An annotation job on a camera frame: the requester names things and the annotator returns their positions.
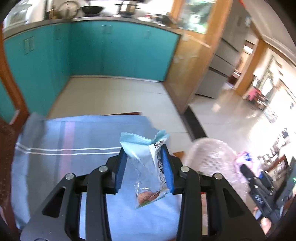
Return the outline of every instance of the refrigerator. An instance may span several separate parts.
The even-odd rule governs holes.
[[[239,61],[250,24],[249,13],[239,0],[234,0],[220,44],[196,94],[214,99],[219,96]]]

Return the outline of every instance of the tile floor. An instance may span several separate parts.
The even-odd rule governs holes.
[[[154,127],[170,134],[172,152],[187,151],[191,139],[161,83],[103,77],[73,77],[49,118],[142,112]]]
[[[283,130],[232,89],[223,89],[218,99],[196,95],[190,107],[208,137],[228,143],[236,152],[250,151],[256,157],[268,153]]]

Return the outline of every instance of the pot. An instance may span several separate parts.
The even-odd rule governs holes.
[[[118,14],[120,15],[133,15],[136,9],[140,9],[135,1],[123,1],[115,5],[118,5]]]
[[[104,8],[100,7],[100,6],[83,6],[83,7],[81,7],[81,9],[85,14],[98,14]]]

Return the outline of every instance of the baseboard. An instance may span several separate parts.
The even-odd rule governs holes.
[[[159,80],[149,80],[149,79],[140,79],[140,78],[123,77],[123,76],[110,76],[110,75],[71,75],[70,76],[70,78],[81,78],[81,77],[117,78],[117,79],[149,81],[149,82],[156,82],[156,83],[162,82]]]

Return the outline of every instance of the metal bolt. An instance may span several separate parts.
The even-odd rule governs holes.
[[[182,166],[180,170],[181,172],[189,172],[190,168],[188,166]]]
[[[106,172],[106,171],[108,171],[108,167],[106,167],[106,166],[100,166],[99,167],[99,171],[100,172]]]
[[[223,178],[222,174],[221,173],[215,173],[214,174],[214,178],[218,179],[218,180],[221,180]]]
[[[66,175],[66,179],[67,180],[71,180],[71,179],[73,179],[74,178],[74,174],[73,173],[68,173],[67,175]]]

